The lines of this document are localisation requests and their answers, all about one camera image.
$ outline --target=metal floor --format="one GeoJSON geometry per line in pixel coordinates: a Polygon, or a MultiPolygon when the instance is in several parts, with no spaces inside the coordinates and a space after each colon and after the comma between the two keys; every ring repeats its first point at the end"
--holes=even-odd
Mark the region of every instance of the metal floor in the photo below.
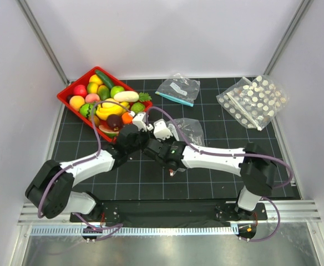
{"type": "MultiPolygon", "coordinates": [[[[257,236],[266,236],[274,227],[260,224],[257,236]]],[[[115,237],[69,249],[80,240],[31,237],[23,265],[320,265],[306,223],[282,224],[277,235],[261,243],[238,241],[235,236],[115,237]],[[48,255],[62,251],[60,255],[48,255]]]]}

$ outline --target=apple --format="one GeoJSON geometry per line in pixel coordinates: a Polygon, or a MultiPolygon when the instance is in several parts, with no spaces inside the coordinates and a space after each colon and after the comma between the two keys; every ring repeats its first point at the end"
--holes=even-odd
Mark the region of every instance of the apple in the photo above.
{"type": "Polygon", "coordinates": [[[74,87],[73,94],[82,96],[83,98],[85,98],[88,95],[84,85],[77,85],[76,87],[74,87]]]}

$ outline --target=plastic fruit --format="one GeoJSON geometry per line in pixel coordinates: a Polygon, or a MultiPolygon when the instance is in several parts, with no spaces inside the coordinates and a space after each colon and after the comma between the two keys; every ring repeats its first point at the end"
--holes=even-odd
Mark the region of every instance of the plastic fruit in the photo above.
{"type": "Polygon", "coordinates": [[[97,75],[93,75],[93,76],[91,76],[90,79],[89,79],[89,82],[95,82],[95,83],[97,83],[99,86],[100,86],[100,85],[103,85],[102,80],[99,79],[97,75]]]}
{"type": "Polygon", "coordinates": [[[124,113],[121,116],[121,119],[123,119],[124,124],[131,124],[133,122],[133,117],[130,115],[129,112],[124,113]]]}
{"type": "Polygon", "coordinates": [[[107,125],[113,130],[118,131],[123,128],[124,123],[120,115],[109,115],[107,118],[107,125]]]}
{"type": "Polygon", "coordinates": [[[99,95],[100,99],[102,101],[110,98],[110,90],[108,89],[107,86],[105,85],[102,85],[102,86],[99,86],[98,87],[98,91],[97,91],[97,94],[99,95]]]}
{"type": "Polygon", "coordinates": [[[92,104],[92,103],[95,103],[97,101],[100,101],[100,97],[98,96],[98,94],[90,93],[85,97],[85,102],[87,104],[92,104]]]}
{"type": "Polygon", "coordinates": [[[97,93],[99,85],[95,82],[88,83],[87,92],[88,93],[97,93]]]}
{"type": "Polygon", "coordinates": [[[94,107],[94,104],[84,104],[79,109],[79,113],[83,115],[85,118],[89,118],[92,115],[92,109],[94,107]]]}
{"type": "Polygon", "coordinates": [[[98,118],[96,115],[94,115],[94,116],[93,116],[93,119],[94,119],[94,124],[95,124],[95,126],[99,126],[99,125],[100,125],[100,120],[99,120],[99,118],[98,118]]]}
{"type": "Polygon", "coordinates": [[[131,106],[131,111],[135,114],[138,114],[140,112],[143,112],[145,110],[145,105],[142,103],[134,103],[133,106],[131,106]]]}
{"type": "MultiPolygon", "coordinates": [[[[126,108],[129,108],[129,103],[124,101],[122,103],[120,103],[122,106],[125,106],[126,108]]],[[[108,118],[109,115],[122,115],[123,113],[125,113],[126,110],[124,108],[122,108],[119,105],[114,104],[113,107],[110,108],[103,108],[101,106],[98,105],[98,109],[97,109],[97,117],[99,117],[102,120],[106,120],[108,118]]]]}
{"type": "Polygon", "coordinates": [[[87,90],[85,89],[84,85],[77,85],[73,89],[73,94],[78,95],[78,96],[82,96],[83,98],[85,98],[88,93],[87,93],[87,90]]]}
{"type": "Polygon", "coordinates": [[[72,106],[72,108],[76,111],[78,111],[79,108],[81,108],[82,105],[84,105],[84,104],[85,104],[84,98],[79,95],[72,96],[69,101],[69,105],[72,106]]]}
{"type": "MultiPolygon", "coordinates": [[[[105,99],[105,101],[113,101],[114,103],[119,103],[119,102],[115,101],[113,98],[105,99]]],[[[102,103],[103,108],[111,108],[111,107],[114,107],[114,106],[117,106],[117,105],[112,104],[112,103],[102,103]]]]}
{"type": "Polygon", "coordinates": [[[118,133],[119,133],[118,131],[111,130],[107,126],[103,126],[103,125],[100,125],[98,128],[99,128],[99,130],[101,132],[103,132],[104,134],[106,134],[110,138],[113,138],[113,137],[117,136],[118,133]]]}
{"type": "Polygon", "coordinates": [[[139,94],[136,91],[122,91],[114,95],[114,100],[118,102],[128,101],[134,103],[139,100],[139,94]]]}
{"type": "Polygon", "coordinates": [[[114,87],[112,87],[112,90],[110,91],[110,97],[114,98],[114,96],[117,93],[121,93],[122,91],[125,91],[125,89],[122,86],[114,86],[114,87]]]}

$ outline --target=clear plastic bag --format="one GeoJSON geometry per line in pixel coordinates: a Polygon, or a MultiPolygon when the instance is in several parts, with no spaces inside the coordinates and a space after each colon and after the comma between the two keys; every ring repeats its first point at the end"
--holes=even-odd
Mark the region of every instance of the clear plastic bag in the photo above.
{"type": "Polygon", "coordinates": [[[178,73],[166,79],[158,87],[156,94],[180,104],[193,106],[199,90],[200,81],[185,78],[178,73]]]}
{"type": "MultiPolygon", "coordinates": [[[[174,119],[178,128],[184,133],[184,135],[188,138],[188,140],[199,146],[205,146],[204,143],[204,132],[201,127],[199,120],[190,119],[190,118],[179,118],[174,119]]],[[[167,126],[171,125],[171,121],[166,123],[167,126]]],[[[176,131],[179,137],[179,140],[182,140],[180,133],[178,130],[176,131]]]]}
{"type": "Polygon", "coordinates": [[[253,81],[243,77],[218,95],[217,101],[247,129],[264,129],[287,104],[288,96],[273,78],[262,75],[253,81]]]}

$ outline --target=green cucumber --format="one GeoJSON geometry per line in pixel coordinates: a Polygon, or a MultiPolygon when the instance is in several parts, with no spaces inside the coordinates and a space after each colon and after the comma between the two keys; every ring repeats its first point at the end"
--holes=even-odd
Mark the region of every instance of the green cucumber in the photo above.
{"type": "Polygon", "coordinates": [[[104,82],[105,86],[107,86],[109,88],[109,90],[111,90],[112,87],[115,86],[114,83],[112,82],[112,80],[109,79],[109,77],[107,75],[105,75],[103,72],[101,72],[100,70],[96,69],[95,73],[98,76],[98,78],[104,82]]]}

